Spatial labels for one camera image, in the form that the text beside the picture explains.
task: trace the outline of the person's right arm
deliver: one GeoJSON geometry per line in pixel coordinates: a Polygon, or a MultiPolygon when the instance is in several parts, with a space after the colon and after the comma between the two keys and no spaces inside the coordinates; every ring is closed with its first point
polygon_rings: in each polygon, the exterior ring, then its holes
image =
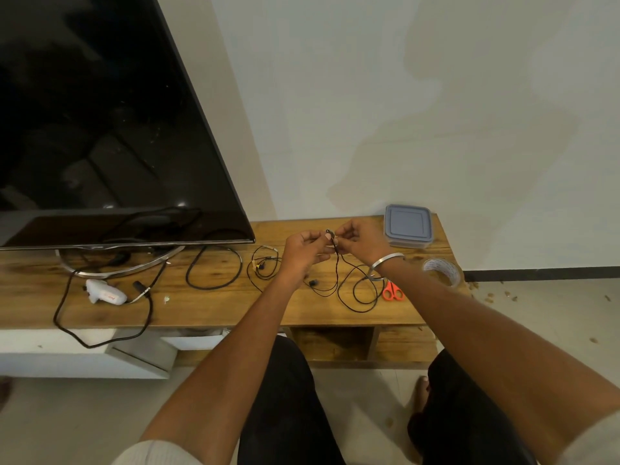
{"type": "MultiPolygon", "coordinates": [[[[338,251],[367,265],[397,251],[370,219],[353,219],[336,235],[338,251]]],[[[579,434],[620,410],[620,389],[510,318],[401,258],[387,260],[377,271],[399,286],[541,464],[554,463],[579,434]]]]}

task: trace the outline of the silver bracelet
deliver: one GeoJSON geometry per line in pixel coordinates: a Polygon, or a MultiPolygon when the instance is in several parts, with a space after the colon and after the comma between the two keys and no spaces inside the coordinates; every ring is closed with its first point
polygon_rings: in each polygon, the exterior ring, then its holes
{"type": "Polygon", "coordinates": [[[375,264],[370,266],[370,269],[368,269],[368,273],[366,274],[366,277],[373,282],[383,281],[385,279],[384,277],[374,277],[374,276],[371,276],[370,274],[372,274],[375,271],[375,269],[377,268],[379,264],[387,261],[388,259],[396,258],[397,256],[401,256],[403,258],[405,257],[403,253],[392,253],[387,256],[384,256],[381,259],[377,259],[375,264]]]}

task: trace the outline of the person's left arm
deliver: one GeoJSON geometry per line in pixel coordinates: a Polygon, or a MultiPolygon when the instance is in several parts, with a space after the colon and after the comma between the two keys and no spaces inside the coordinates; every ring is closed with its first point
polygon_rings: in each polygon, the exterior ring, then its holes
{"type": "Polygon", "coordinates": [[[209,465],[230,463],[262,382],[284,310],[310,267],[334,248],[329,234],[305,231],[286,240],[280,270],[231,333],[181,384],[144,431],[209,465]]]}

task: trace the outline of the forearm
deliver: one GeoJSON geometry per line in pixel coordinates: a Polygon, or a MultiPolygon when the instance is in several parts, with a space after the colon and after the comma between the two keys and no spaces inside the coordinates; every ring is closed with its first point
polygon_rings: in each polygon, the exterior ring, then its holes
{"type": "Polygon", "coordinates": [[[539,461],[553,463],[590,425],[620,409],[620,390],[513,320],[391,259],[394,281],[461,367],[510,417],[539,461]]]}
{"type": "Polygon", "coordinates": [[[203,463],[228,465],[294,289],[276,277],[162,407],[142,440],[169,440],[203,463]]]}

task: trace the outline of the red scissors handle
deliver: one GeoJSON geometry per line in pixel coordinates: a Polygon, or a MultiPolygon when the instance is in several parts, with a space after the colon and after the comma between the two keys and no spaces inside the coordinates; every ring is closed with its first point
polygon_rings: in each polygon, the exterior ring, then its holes
{"type": "Polygon", "coordinates": [[[405,298],[402,290],[400,290],[396,284],[392,281],[387,281],[386,287],[383,289],[383,298],[387,301],[390,300],[403,300],[405,298]]]}

